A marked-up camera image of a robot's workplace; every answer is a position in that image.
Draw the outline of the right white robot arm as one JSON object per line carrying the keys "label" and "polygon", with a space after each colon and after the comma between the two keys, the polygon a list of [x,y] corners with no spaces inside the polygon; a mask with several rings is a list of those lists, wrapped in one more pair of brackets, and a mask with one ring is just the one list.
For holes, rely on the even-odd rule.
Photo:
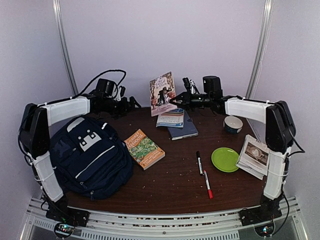
{"label": "right white robot arm", "polygon": [[286,101],[269,102],[231,95],[214,98],[212,94],[191,94],[185,91],[169,102],[186,110],[209,108],[219,115],[241,117],[265,124],[265,143],[270,150],[270,163],[263,195],[270,200],[281,195],[285,159],[291,153],[296,134]]}

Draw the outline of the pink Taming Shrew book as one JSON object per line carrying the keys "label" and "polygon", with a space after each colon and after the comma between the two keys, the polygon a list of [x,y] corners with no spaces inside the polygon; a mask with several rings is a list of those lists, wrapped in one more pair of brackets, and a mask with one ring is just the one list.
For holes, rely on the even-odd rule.
{"label": "pink Taming Shrew book", "polygon": [[176,96],[172,72],[167,72],[149,82],[151,116],[155,117],[177,108],[170,100]]}

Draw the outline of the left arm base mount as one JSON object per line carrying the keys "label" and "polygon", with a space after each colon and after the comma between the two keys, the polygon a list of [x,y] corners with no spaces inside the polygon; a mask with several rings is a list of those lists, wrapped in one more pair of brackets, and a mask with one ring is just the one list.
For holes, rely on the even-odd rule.
{"label": "left arm base mount", "polygon": [[53,233],[62,240],[69,238],[76,227],[86,227],[90,213],[86,210],[70,208],[66,202],[49,202],[46,218],[56,221]]}

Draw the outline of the navy blue backpack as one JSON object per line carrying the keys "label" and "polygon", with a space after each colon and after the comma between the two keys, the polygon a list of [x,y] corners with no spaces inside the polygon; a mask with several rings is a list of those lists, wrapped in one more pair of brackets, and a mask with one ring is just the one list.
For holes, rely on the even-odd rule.
{"label": "navy blue backpack", "polygon": [[79,116],[50,139],[50,161],[64,192],[91,200],[116,193],[133,175],[134,161],[117,131],[107,122]]}

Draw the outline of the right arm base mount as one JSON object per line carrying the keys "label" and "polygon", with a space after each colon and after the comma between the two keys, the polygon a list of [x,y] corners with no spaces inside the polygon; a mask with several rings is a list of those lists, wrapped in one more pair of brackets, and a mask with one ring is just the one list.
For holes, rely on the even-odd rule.
{"label": "right arm base mount", "polygon": [[276,233],[275,219],[282,216],[280,209],[282,199],[282,196],[274,200],[263,196],[259,206],[240,210],[238,214],[242,226],[254,225],[254,231],[259,237],[271,237]]}

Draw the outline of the white coffee cover notebook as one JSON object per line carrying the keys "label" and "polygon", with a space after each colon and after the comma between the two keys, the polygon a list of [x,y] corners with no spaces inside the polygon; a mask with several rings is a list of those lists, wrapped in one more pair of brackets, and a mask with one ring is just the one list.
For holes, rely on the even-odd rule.
{"label": "white coffee cover notebook", "polygon": [[268,175],[269,148],[265,143],[247,134],[236,166],[259,180],[263,180],[264,176]]}

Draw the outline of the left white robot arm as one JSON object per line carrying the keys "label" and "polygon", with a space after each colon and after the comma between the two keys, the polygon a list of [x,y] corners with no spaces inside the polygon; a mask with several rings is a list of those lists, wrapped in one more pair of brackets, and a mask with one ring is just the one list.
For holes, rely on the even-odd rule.
{"label": "left white robot arm", "polygon": [[133,175],[133,158],[117,131],[91,117],[107,112],[117,118],[138,107],[134,97],[116,101],[93,95],[25,107],[19,141],[35,180],[52,201],[66,192],[103,200]]}

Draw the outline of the white blue striped booklet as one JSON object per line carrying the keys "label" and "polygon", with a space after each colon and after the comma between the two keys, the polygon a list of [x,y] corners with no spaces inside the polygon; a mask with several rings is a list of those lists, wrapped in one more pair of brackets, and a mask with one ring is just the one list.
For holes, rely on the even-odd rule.
{"label": "white blue striped booklet", "polygon": [[156,127],[182,128],[184,126],[185,111],[181,108],[162,113],[158,116]]}

